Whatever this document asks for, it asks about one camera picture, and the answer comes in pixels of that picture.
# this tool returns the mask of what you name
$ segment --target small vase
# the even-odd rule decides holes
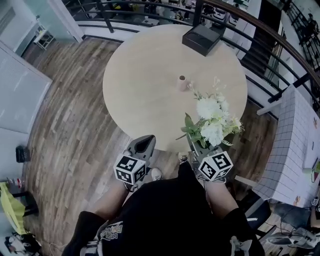
[[[187,79],[184,75],[180,75],[177,82],[176,82],[176,88],[183,92],[187,88]]]

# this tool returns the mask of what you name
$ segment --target black shirt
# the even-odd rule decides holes
[[[103,255],[195,253],[230,256],[232,236],[252,240],[250,255],[265,255],[240,209],[223,220],[216,219],[206,201],[205,190],[196,182],[179,178],[143,185],[123,205],[118,217],[107,223],[94,213],[80,213],[71,242],[63,256],[79,255],[97,234]]]

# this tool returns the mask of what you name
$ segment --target white shoelace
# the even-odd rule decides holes
[[[183,156],[181,156],[181,163],[188,161],[188,156],[186,154],[184,154]]]
[[[154,177],[154,180],[155,180],[155,181],[162,180],[162,176],[160,176],[160,175],[155,176],[155,177]]]

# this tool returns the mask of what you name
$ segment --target white grid tablecloth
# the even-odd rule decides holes
[[[314,118],[319,127],[312,136],[315,137],[315,144],[320,144],[320,120],[293,85],[283,92],[280,108],[270,157],[262,178],[252,190],[264,200],[272,198],[290,205],[308,207],[317,194],[320,175],[312,183],[311,174],[303,172],[303,167],[313,165],[304,160]]]

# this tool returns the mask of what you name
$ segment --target cable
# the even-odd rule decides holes
[[[290,213],[292,210],[294,210],[295,209],[295,207],[293,206],[292,207],[292,209],[290,209],[285,215],[284,215],[284,217],[283,218],[281,218],[281,221],[280,221],[280,232],[281,232],[281,234],[283,235],[283,232],[282,232],[282,221],[285,219],[285,217],[288,215],[288,213]],[[296,235],[296,236],[301,236],[301,237],[305,237],[306,236],[306,234],[304,234],[304,235],[301,235],[301,234],[299,234],[299,233],[293,233],[293,230],[290,232],[290,236],[293,234],[293,235]]]
[[[280,229],[280,227],[278,227],[277,225],[271,225],[271,224],[269,224],[268,222],[264,222],[265,224],[268,224],[269,226],[276,226],[278,229]],[[292,233],[292,231],[289,231],[289,230],[287,230],[287,229],[285,229],[285,228],[283,228],[283,230],[285,230],[285,231],[288,231],[290,234]]]
[[[47,242],[47,241],[45,241],[45,240],[43,240],[44,242],[46,242],[47,244],[49,244],[49,249],[50,249],[50,252],[51,252],[51,254],[52,254],[52,256],[55,256],[54,255],[54,253],[53,253],[53,251],[52,251],[52,249],[51,249],[51,245],[53,245],[53,246],[56,246],[57,248],[63,248],[63,247],[65,247],[65,246],[67,246],[68,244],[66,243],[66,244],[64,244],[64,245],[57,245],[57,244],[55,244],[55,243],[53,243],[53,242]]]
[[[55,256],[55,255],[54,255],[53,251],[51,250],[51,245],[54,245],[54,246],[56,246],[56,247],[58,247],[58,248],[63,248],[63,247],[65,247],[65,246],[67,245],[67,243],[66,243],[66,244],[64,244],[64,245],[59,246],[59,245],[57,245],[57,244],[55,244],[55,243],[53,243],[53,242],[48,243],[48,244],[49,244],[49,249],[50,249],[50,252],[51,252],[52,256]]]

